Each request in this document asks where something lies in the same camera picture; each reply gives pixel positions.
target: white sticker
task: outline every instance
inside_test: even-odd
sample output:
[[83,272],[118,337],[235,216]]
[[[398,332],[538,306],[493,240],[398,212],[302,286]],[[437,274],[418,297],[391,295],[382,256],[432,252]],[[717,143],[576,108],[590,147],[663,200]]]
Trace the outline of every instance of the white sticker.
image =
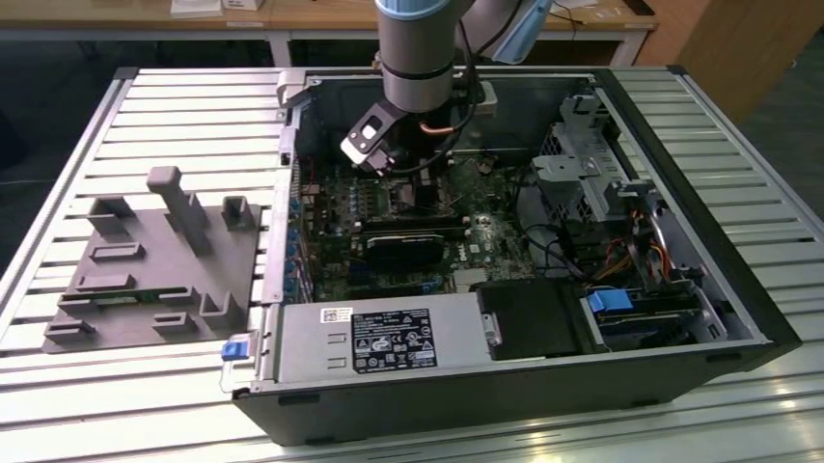
[[434,350],[422,350],[420,352],[410,352],[410,358],[413,357],[413,354],[414,354],[416,360],[432,359],[433,357],[436,357]]
[[331,307],[321,311],[321,323],[351,320],[351,307]]

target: robotic arm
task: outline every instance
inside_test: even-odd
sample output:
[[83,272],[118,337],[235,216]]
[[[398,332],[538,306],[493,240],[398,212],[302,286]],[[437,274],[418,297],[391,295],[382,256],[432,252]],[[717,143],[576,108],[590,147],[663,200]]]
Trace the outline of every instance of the robotic arm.
[[[468,99],[477,82],[476,57],[520,63],[534,44],[552,0],[375,0],[378,8],[379,61],[386,100],[377,103],[341,142],[353,163],[381,176],[395,170],[411,174],[454,146],[462,125],[432,128],[428,119],[448,112],[453,94],[454,46],[468,56]],[[421,136],[448,135],[438,154],[418,159],[409,169],[395,169],[398,159],[416,148],[409,136],[398,137],[403,121],[417,122]]]

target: power supply label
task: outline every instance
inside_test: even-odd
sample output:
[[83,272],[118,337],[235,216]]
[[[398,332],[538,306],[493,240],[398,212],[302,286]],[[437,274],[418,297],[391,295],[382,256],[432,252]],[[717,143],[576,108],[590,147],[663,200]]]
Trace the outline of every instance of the power supply label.
[[358,373],[437,367],[429,309],[354,313],[351,358]]

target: copper pipe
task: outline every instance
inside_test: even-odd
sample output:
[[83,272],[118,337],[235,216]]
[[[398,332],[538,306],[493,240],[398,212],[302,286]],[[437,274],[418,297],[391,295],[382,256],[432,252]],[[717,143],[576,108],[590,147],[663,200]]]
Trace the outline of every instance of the copper pipe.
[[426,135],[432,135],[433,137],[438,137],[441,135],[452,135],[454,133],[454,127],[433,128],[426,125],[426,123],[421,123],[420,126],[424,133]]

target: slotted metal platform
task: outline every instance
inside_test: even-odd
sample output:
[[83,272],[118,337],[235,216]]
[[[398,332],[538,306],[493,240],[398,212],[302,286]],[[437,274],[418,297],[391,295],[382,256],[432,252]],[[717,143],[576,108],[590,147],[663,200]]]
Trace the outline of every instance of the slotted metal platform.
[[[689,77],[617,71],[712,213],[805,341],[672,403],[281,448],[222,392],[221,342],[39,353],[91,235],[95,196],[162,207],[144,175],[174,164],[203,204],[269,205],[283,115],[277,69],[144,69],[103,98],[0,284],[0,460],[709,462],[824,457],[824,229]],[[635,168],[644,166],[625,144]],[[269,211],[265,210],[265,225]],[[255,275],[266,265],[267,232]],[[262,284],[253,286],[253,305]],[[241,369],[251,377],[251,368]]]

